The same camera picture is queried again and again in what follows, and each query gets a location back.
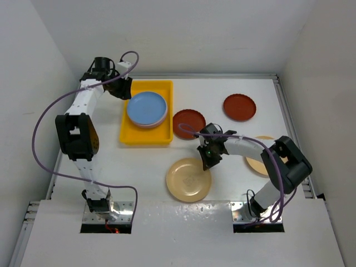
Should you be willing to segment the blue plate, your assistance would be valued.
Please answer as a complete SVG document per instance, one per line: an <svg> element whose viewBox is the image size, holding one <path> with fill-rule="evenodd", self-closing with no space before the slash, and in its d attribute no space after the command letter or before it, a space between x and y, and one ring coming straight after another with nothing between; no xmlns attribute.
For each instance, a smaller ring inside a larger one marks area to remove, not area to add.
<svg viewBox="0 0 356 267"><path fill-rule="evenodd" d="M128 101L126 112L132 122L150 125L160 121L166 115L167 103L158 93L140 92Z"/></svg>

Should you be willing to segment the tan plate front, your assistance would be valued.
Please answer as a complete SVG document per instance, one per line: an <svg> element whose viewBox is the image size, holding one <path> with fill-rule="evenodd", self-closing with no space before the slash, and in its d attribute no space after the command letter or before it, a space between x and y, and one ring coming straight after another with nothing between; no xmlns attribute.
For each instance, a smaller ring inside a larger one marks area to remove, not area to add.
<svg viewBox="0 0 356 267"><path fill-rule="evenodd" d="M169 193L181 202L193 203L204 199L211 188L212 174L204 171L202 161L184 158L176 161L166 175Z"/></svg>

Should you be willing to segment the tan plate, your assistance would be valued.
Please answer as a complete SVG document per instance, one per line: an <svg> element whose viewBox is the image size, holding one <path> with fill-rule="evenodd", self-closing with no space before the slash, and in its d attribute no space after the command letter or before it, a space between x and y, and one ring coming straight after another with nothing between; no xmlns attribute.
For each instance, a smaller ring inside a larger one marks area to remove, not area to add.
<svg viewBox="0 0 356 267"><path fill-rule="evenodd" d="M166 175L169 193L181 202L193 203L204 199L211 188L212 174L204 171L202 161L184 158L176 161Z"/></svg>
<svg viewBox="0 0 356 267"><path fill-rule="evenodd" d="M263 139L263 140L274 140L275 138L270 137L270 136L257 136L257 139ZM254 170L256 173L268 177L268 172L265 167L265 165L257 160L251 159L249 157L245 158L247 164L251 167L252 170Z"/></svg>

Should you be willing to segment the white plate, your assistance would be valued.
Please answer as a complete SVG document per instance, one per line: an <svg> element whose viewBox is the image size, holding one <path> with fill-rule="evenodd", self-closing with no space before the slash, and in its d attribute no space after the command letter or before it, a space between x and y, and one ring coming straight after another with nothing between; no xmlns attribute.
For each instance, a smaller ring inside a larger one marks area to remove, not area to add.
<svg viewBox="0 0 356 267"><path fill-rule="evenodd" d="M166 116L167 113L132 113L129 119L140 128L154 128L161 125Z"/></svg>

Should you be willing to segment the pink plate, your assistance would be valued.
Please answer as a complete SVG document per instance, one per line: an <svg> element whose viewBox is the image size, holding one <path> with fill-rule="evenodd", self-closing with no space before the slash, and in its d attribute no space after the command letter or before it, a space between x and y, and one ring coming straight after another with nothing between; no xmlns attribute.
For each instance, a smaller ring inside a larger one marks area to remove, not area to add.
<svg viewBox="0 0 356 267"><path fill-rule="evenodd" d="M150 123L150 124L142 124L142 123L138 123L138 122L134 122L134 121L132 121L132 123L139 128L147 128L147 129L156 128L164 122L164 120L166 119L166 116L167 116L167 114L164 114L159 120L157 120L154 123Z"/></svg>

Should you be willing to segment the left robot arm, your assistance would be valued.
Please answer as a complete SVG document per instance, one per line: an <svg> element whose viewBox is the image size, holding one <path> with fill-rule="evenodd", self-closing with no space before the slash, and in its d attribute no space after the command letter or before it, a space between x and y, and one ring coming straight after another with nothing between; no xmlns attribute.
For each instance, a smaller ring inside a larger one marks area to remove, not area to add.
<svg viewBox="0 0 356 267"><path fill-rule="evenodd" d="M55 118L57 136L62 152L75 164L85 184L82 192L89 211L105 220L118 218L120 212L109 189L98 185L94 168L100 141L92 115L100 97L108 92L116 98L131 98L132 79L127 71L130 62L114 63L107 57L96 57L80 80L80 91L71 107Z"/></svg>

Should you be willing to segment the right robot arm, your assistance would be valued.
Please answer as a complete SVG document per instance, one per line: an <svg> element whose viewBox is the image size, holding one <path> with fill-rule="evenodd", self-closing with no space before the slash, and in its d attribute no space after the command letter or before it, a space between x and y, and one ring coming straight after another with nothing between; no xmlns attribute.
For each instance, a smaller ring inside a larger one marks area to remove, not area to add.
<svg viewBox="0 0 356 267"><path fill-rule="evenodd" d="M252 224L264 221L262 214L271 210L268 220L276 223L285 206L293 199L297 187L312 173L311 163L288 136L263 140L222 132L213 123L194 133L199 138L197 150L204 170L217 165L223 155L237 155L261 162L269 181L249 196L244 205L247 220Z"/></svg>

